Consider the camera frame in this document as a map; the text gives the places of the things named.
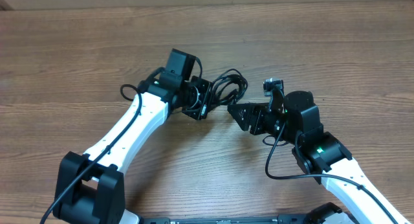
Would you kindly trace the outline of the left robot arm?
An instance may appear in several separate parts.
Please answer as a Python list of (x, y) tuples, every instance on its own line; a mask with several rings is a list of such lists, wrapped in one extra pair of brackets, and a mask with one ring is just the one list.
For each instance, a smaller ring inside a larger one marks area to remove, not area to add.
[(135, 155), (151, 134), (175, 109), (189, 111), (195, 119), (205, 111), (202, 96), (206, 84), (191, 71), (200, 59), (172, 49), (166, 66), (153, 71), (138, 85), (122, 85), (135, 95), (131, 106), (95, 145), (77, 154), (67, 153), (60, 162), (49, 215), (67, 223), (141, 223), (125, 207), (124, 177)]

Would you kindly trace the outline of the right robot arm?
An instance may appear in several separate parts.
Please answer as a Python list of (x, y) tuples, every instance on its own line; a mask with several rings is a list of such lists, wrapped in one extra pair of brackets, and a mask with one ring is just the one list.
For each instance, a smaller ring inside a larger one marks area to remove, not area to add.
[(408, 220), (381, 194), (362, 171), (352, 153), (324, 131), (312, 93), (284, 95), (274, 89), (269, 103), (232, 104), (228, 112), (244, 131), (268, 133), (293, 145), (302, 174), (313, 178), (337, 197), (358, 223), (407, 223)]

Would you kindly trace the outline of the black USB cable metallic plugs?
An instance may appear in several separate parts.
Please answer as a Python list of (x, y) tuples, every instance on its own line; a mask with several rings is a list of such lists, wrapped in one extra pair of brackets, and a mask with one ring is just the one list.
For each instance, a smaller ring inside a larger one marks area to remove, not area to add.
[(237, 70), (228, 69), (212, 82), (213, 107), (236, 104), (248, 89), (247, 79)]

